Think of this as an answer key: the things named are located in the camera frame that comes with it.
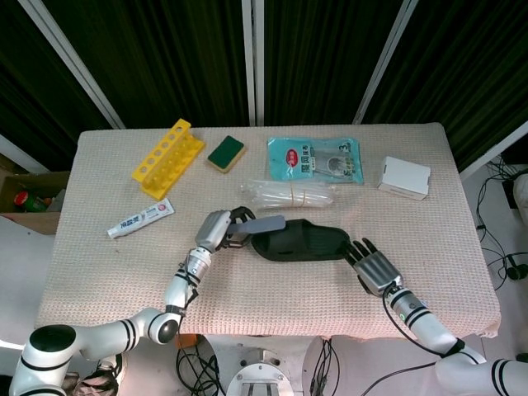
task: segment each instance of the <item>sponge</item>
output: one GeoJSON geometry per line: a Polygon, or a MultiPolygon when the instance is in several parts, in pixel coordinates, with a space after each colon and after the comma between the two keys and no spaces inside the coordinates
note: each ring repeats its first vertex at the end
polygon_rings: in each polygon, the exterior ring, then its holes
{"type": "Polygon", "coordinates": [[[222,143],[214,149],[213,153],[207,157],[207,160],[220,172],[227,173],[245,152],[244,143],[231,136],[226,136],[222,143]]]}

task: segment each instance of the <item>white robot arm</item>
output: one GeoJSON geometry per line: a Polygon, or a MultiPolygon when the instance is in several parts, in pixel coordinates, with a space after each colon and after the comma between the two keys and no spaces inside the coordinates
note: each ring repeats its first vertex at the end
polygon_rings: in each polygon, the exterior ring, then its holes
{"type": "Polygon", "coordinates": [[[229,225],[255,216],[247,208],[209,214],[196,235],[196,247],[189,251],[165,293],[165,312],[146,308],[132,318],[95,327],[51,325],[36,329],[25,345],[12,379],[11,396],[59,395],[72,356],[78,351],[88,360],[100,360],[134,349],[141,337],[157,344],[170,342],[177,334],[187,305],[197,296],[210,266],[210,256],[220,248],[247,244],[229,239],[229,225]]]}
{"type": "Polygon", "coordinates": [[[365,291],[383,299],[384,307],[400,317],[420,345],[441,357],[436,377],[457,395],[522,396],[528,389],[528,365],[518,361],[486,362],[451,334],[411,290],[393,264],[366,238],[346,247],[346,260],[365,291]]]}

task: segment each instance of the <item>white box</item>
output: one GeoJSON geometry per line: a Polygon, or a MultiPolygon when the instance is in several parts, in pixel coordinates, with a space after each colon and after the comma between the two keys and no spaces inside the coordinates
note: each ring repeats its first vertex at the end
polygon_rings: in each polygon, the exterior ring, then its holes
{"type": "Polygon", "coordinates": [[[423,200],[429,193],[431,169],[401,159],[385,157],[378,188],[398,196],[423,200]]]}

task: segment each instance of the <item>yellow test tube rack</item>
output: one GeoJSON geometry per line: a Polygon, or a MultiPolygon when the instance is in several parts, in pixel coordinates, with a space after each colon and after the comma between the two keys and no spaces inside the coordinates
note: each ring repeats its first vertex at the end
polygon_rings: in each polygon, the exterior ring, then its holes
{"type": "Polygon", "coordinates": [[[132,178],[139,182],[141,191],[155,200],[165,197],[205,147],[203,141],[191,134],[190,128],[191,124],[187,121],[178,120],[132,173],[132,178]]]}

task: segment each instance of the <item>white textured tablecloth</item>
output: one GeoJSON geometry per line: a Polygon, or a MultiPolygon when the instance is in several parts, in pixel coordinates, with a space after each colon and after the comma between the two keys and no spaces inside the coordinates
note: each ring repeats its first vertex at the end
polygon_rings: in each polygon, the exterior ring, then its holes
{"type": "MultiPolygon", "coordinates": [[[[124,238],[106,231],[153,203],[130,174],[166,130],[101,130],[81,135],[55,239],[38,326],[96,325],[144,307],[163,293],[206,215],[247,204],[240,185],[266,178],[270,136],[360,141],[365,185],[340,186],[325,210],[282,210],[287,219],[367,237],[403,273],[406,286],[457,336],[496,334],[497,297],[439,124],[203,128],[204,151],[168,193],[176,213],[124,238]],[[247,145],[228,174],[206,164],[225,135],[247,145]],[[431,167],[430,194],[415,201],[378,191],[380,164],[393,156],[431,167]]],[[[257,211],[257,216],[277,211],[257,211]]],[[[268,262],[252,247],[216,253],[188,309],[183,332],[397,337],[381,300],[367,295],[345,261],[268,262]]]]}

